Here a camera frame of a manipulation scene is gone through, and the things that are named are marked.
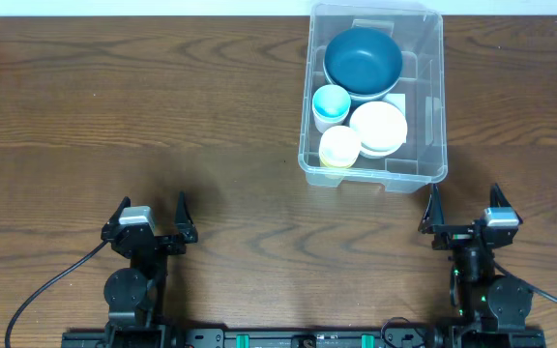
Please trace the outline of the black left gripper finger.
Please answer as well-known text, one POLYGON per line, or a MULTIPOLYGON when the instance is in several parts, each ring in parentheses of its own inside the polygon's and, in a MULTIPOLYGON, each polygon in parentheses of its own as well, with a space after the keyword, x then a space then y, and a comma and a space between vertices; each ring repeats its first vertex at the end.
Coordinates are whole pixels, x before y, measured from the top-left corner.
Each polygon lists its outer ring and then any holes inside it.
POLYGON ((113 213, 113 215, 108 219, 106 224, 103 226, 103 229, 112 230, 113 228, 118 226, 120 216, 122 215, 123 211, 126 208, 130 207, 130 205, 131 205, 131 200, 127 196, 125 196, 120 202, 118 208, 113 213))
POLYGON ((186 203, 186 195, 183 191, 179 193, 174 224, 178 232, 184 237, 195 236, 195 224, 193 223, 189 213, 186 203))

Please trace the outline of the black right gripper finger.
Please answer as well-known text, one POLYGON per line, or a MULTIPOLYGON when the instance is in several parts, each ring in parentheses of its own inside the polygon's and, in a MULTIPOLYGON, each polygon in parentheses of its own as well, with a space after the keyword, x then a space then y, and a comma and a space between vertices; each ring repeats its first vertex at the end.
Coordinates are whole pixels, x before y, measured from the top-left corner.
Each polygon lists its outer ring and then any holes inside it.
POLYGON ((508 201, 502 189, 497 183, 494 183, 489 191, 489 207, 490 208, 510 208, 514 211, 514 207, 508 201))
POLYGON ((430 186, 429 199, 424 215, 419 224, 420 232, 433 232, 437 226, 444 224, 444 214, 439 188, 436 184, 430 186))

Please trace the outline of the white small bowl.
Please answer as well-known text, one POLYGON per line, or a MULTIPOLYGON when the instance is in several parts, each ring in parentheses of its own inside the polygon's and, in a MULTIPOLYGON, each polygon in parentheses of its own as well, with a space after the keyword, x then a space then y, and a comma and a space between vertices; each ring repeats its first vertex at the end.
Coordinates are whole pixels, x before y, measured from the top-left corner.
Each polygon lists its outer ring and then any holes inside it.
POLYGON ((362 144, 376 152, 390 151, 407 138, 408 126, 403 113, 384 101, 363 103, 354 110, 349 127, 361 138, 362 144))

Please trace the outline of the yellow cup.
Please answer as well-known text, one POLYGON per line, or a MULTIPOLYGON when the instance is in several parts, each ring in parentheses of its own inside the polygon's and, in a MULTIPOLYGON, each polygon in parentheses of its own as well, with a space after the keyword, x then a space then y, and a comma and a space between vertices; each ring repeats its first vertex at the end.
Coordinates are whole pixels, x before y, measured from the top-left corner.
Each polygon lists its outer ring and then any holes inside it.
POLYGON ((358 152, 320 151, 319 158, 322 166, 329 168, 350 168, 358 158, 358 152))
MULTIPOLYGON (((328 161, 326 158, 324 158, 323 156, 320 157, 320 165, 322 167, 327 167, 327 168, 332 168, 335 170, 343 170, 343 169, 348 169, 353 165, 353 162, 332 162, 332 161, 328 161)), ((325 175, 326 178, 330 179, 330 180, 342 180, 343 176, 342 175, 334 175, 334 174, 326 174, 325 175)))

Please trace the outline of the white mint plastic cup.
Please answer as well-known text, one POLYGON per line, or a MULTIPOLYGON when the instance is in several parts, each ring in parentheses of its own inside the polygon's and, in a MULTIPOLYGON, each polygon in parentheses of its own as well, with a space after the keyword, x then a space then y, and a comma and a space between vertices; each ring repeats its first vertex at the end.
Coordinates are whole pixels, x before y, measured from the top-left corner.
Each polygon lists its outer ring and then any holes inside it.
POLYGON ((361 139, 351 128, 346 126, 335 126, 326 130, 320 139, 320 151, 361 151, 361 139))

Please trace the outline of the dark blue large bowl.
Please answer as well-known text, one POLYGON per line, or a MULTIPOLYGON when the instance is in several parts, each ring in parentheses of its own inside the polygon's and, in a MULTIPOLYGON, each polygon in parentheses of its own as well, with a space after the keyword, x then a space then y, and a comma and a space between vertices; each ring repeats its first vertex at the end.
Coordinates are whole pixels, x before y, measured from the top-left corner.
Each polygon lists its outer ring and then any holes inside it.
POLYGON ((384 32, 354 27, 327 45, 323 64, 337 85, 357 94, 375 94, 399 79, 403 68, 397 43, 384 32))
POLYGON ((351 107, 356 108, 366 102, 377 102, 382 101, 386 96, 385 93, 378 93, 372 95, 359 95, 355 93, 348 93, 350 100, 351 100, 351 107))

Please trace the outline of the pink plastic cup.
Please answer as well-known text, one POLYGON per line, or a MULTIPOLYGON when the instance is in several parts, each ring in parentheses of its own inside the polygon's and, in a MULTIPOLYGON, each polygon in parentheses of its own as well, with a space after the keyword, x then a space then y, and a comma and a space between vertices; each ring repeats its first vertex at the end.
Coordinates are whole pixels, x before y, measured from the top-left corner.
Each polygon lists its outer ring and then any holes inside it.
POLYGON ((327 131, 332 127, 341 126, 345 118, 346 118, 346 114, 343 114, 339 117, 332 117, 332 118, 319 115, 316 113, 313 114, 314 125, 316 129, 321 133, 324 133, 325 131, 327 131))

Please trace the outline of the light blue plastic cup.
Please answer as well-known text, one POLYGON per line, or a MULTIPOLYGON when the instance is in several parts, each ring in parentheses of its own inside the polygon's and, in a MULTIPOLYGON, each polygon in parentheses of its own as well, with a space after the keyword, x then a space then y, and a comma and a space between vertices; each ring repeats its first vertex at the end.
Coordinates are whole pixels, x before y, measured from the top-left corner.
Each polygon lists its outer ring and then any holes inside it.
POLYGON ((337 122, 343 119, 351 107, 348 92, 334 84, 327 84, 318 88, 312 98, 313 114, 327 122, 337 122))

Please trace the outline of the beige large bowl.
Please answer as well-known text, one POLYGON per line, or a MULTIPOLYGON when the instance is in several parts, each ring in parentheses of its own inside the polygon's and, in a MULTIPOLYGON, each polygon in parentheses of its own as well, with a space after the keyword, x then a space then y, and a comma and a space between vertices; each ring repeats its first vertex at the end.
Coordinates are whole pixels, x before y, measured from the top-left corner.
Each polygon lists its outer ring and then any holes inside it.
MULTIPOLYGON (((337 85, 337 82, 335 82, 333 80, 333 78, 330 76, 326 65, 323 65, 323 73, 325 75, 325 79, 329 84, 333 84, 333 85, 337 85)), ((363 94, 357 94, 355 92, 350 92, 348 91, 348 94, 350 96, 350 99, 353 102, 372 102, 372 101, 379 101, 382 100, 383 98, 385 98, 395 87, 396 85, 399 83, 399 80, 396 80, 389 88, 383 90, 382 92, 379 93, 375 93, 375 94, 368 94, 368 95, 363 95, 363 94)))

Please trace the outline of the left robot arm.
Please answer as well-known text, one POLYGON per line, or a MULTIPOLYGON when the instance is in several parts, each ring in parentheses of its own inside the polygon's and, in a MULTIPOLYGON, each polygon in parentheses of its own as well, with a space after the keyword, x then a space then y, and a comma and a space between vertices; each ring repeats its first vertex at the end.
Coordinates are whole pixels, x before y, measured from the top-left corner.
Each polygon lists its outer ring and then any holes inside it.
POLYGON ((109 306, 108 323, 118 329, 148 328, 161 313, 167 278, 167 259, 186 252, 198 241, 186 196, 178 197, 174 218, 176 232, 157 236, 152 209, 134 206, 125 197, 101 231, 101 239, 130 261, 113 273, 103 294, 109 306))

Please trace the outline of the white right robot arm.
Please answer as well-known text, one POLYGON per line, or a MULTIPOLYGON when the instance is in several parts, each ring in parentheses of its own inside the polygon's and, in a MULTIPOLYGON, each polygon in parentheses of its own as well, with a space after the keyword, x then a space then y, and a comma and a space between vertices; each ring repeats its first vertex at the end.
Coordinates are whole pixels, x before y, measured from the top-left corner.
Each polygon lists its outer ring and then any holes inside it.
POLYGON ((533 295, 520 281, 496 270, 493 250, 513 243, 522 219, 498 186, 491 187, 489 199, 479 218, 450 225, 439 189, 432 185, 419 231, 433 236, 434 250, 452 253, 451 302, 466 323, 482 333, 520 332, 526 329, 533 295))

